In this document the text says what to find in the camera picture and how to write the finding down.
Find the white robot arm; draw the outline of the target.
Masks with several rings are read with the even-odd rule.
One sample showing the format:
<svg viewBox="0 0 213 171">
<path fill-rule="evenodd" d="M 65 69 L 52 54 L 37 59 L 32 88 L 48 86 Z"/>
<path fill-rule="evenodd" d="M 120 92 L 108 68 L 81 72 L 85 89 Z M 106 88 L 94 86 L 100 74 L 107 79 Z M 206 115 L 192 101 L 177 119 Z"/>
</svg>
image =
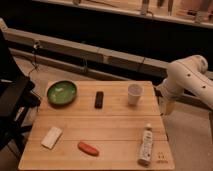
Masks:
<svg viewBox="0 0 213 171">
<path fill-rule="evenodd" d="M 167 66 L 167 77 L 156 87 L 161 96 L 161 109 L 169 115 L 179 101 L 213 112 L 213 80 L 206 75 L 207 60 L 201 55 L 192 55 L 175 60 Z"/>
</svg>

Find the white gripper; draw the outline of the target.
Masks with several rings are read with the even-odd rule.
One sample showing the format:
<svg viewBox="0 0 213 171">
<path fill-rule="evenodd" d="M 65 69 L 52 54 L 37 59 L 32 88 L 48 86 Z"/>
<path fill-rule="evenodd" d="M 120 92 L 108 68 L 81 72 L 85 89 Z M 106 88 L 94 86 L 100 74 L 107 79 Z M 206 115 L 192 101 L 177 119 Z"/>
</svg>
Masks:
<svg viewBox="0 0 213 171">
<path fill-rule="evenodd" d="M 170 115 L 175 107 L 175 98 L 177 95 L 174 84 L 169 79 L 164 79 L 156 87 L 160 97 L 160 110 L 163 115 Z"/>
</svg>

